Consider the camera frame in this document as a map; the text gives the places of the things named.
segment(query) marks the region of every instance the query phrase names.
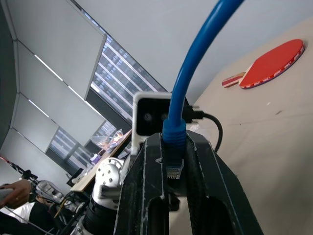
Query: desk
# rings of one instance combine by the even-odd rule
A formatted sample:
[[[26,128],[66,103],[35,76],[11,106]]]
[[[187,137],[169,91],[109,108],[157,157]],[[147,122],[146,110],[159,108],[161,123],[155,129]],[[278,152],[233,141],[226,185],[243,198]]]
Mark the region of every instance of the desk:
[[[196,102],[222,123],[218,154],[238,176],[266,235],[311,235],[313,231],[312,25],[310,18],[229,65]],[[295,38],[304,40],[307,48],[283,74],[250,90],[222,87],[224,78]],[[218,130],[213,122],[200,121],[196,132],[216,145]],[[171,218],[170,234],[192,233],[186,200]]]
[[[124,135],[123,137],[124,139],[121,141],[121,143],[111,153],[105,152],[102,155],[101,160],[94,166],[94,168],[87,175],[85,175],[79,182],[77,182],[70,190],[75,191],[75,192],[83,192],[86,189],[86,187],[89,185],[89,183],[94,179],[96,172],[97,172],[97,168],[99,167],[101,162],[106,158],[115,157],[116,155],[120,154],[124,150],[124,148],[126,147],[126,145],[129,143],[131,139],[131,133],[132,131],[127,132]]]

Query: wall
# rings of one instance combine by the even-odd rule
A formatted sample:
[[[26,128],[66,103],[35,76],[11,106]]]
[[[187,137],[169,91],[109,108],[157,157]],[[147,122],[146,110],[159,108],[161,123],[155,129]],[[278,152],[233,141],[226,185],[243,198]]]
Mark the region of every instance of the wall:
[[[12,101],[2,97],[0,99],[0,118],[10,114],[5,123],[6,132],[0,136],[0,140],[4,140],[9,129],[16,95],[16,91],[12,92],[9,84],[4,84],[2,80],[12,78],[15,82],[17,79],[19,94],[11,123],[13,129],[10,129],[0,154],[25,170],[31,169],[39,179],[52,181],[66,192],[69,186],[66,185],[65,171],[46,156],[45,152],[58,127],[62,127],[81,145],[85,145],[102,126],[104,118],[82,98],[85,98],[89,90],[106,37],[67,0],[1,0],[1,5],[7,13],[5,18],[1,12],[1,28],[3,23],[9,22],[15,39],[16,60],[13,57],[13,46],[4,43],[12,43],[6,26],[6,34],[3,35],[2,30],[0,34],[0,47],[3,46],[1,52],[4,49],[11,50],[12,55],[1,53],[0,65],[3,63],[7,68],[11,66],[13,74],[9,76],[7,71],[0,70],[0,95],[8,93],[14,97]],[[35,55],[61,78],[43,65]],[[32,106],[28,99],[48,117]],[[10,104],[12,110],[6,112],[2,107],[7,108]],[[14,181],[16,173],[3,170],[0,176]]]
[[[10,128],[16,80],[13,42],[0,4],[0,148]]]
[[[63,192],[69,191],[66,172],[14,129],[10,129],[0,153],[24,170],[30,169],[39,180],[49,180]]]
[[[218,154],[240,180],[264,234],[311,235],[313,230],[312,25],[309,18],[230,64],[196,102],[222,123]],[[306,49],[274,80],[248,90],[221,86],[226,77],[295,38]],[[218,130],[213,122],[201,121],[196,132],[215,146]],[[185,201],[172,219],[173,234],[191,234]]]
[[[161,85],[171,91],[186,53],[217,2],[77,0]],[[313,15],[311,0],[246,0],[199,65],[193,103],[226,65]]]

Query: black sleeve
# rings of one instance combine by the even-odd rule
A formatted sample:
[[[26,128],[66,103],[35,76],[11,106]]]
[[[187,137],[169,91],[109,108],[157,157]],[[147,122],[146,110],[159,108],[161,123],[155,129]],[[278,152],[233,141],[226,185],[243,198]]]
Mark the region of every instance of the black sleeve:
[[[11,235],[21,235],[21,234],[32,234],[32,235],[42,235],[42,233],[29,224],[23,224],[19,222],[16,218],[13,218],[7,214],[0,212],[0,234],[11,234]]]
[[[55,227],[55,223],[52,215],[48,212],[48,209],[48,206],[35,202],[29,214],[29,222],[37,225],[45,231],[50,231]]]

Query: wire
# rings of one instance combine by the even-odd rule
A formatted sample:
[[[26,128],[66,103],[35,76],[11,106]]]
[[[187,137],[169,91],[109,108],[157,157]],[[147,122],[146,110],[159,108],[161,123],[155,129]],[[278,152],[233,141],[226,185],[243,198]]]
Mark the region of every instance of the wire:
[[[217,151],[219,150],[219,148],[220,148],[220,146],[221,146],[222,138],[223,138],[223,127],[222,127],[222,124],[221,124],[220,121],[219,121],[216,117],[214,117],[213,115],[204,113],[204,114],[203,114],[203,117],[212,120],[212,121],[217,125],[217,128],[218,128],[218,130],[219,130],[219,138],[218,138],[218,140],[217,140],[217,144],[216,144],[215,149],[214,149],[214,151],[217,153]]]
[[[10,211],[11,213],[13,213],[14,215],[16,215],[18,218],[20,218],[21,220],[23,220],[25,223],[27,224],[30,224],[32,226],[34,226],[35,228],[39,229],[40,231],[44,232],[46,235],[54,235],[54,234],[51,234],[50,232],[52,230],[50,230],[49,232],[43,230],[42,228],[38,227],[36,224],[33,224],[27,220],[25,220],[23,217],[20,217],[18,214],[16,214],[14,211],[12,211],[10,208],[8,208],[7,206],[4,206],[4,208],[6,208],[8,211]]]
[[[184,148],[186,123],[181,115],[190,80],[216,35],[243,1],[219,0],[193,41],[173,88],[169,117],[163,123],[163,139],[166,144]]]
[[[54,228],[50,229],[47,233],[45,233],[45,235],[48,235],[48,233],[51,232],[52,230],[54,230]]]
[[[6,159],[5,157],[3,157],[3,156],[0,156],[0,159],[4,160],[6,163],[10,163],[10,161],[7,160],[7,159]]]
[[[62,210],[62,208],[63,208],[65,202],[66,202],[66,198],[63,199],[63,202],[62,202],[62,204],[61,204],[61,206],[60,206],[58,212],[55,214],[54,218],[56,218],[56,217],[58,216],[58,214],[61,212],[61,210]]]

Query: window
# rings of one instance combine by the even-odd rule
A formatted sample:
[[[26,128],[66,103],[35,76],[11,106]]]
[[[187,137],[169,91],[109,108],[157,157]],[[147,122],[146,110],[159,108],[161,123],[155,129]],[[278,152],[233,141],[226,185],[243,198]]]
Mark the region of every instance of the window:
[[[112,137],[117,131],[116,127],[106,121],[103,126],[94,134],[95,136],[109,136]]]
[[[90,152],[73,139],[65,130],[59,127],[49,147],[57,154],[63,163],[74,171],[85,169],[90,159]]]
[[[132,121],[133,96],[138,91],[166,91],[84,10],[107,40],[101,52],[91,88],[126,120]]]

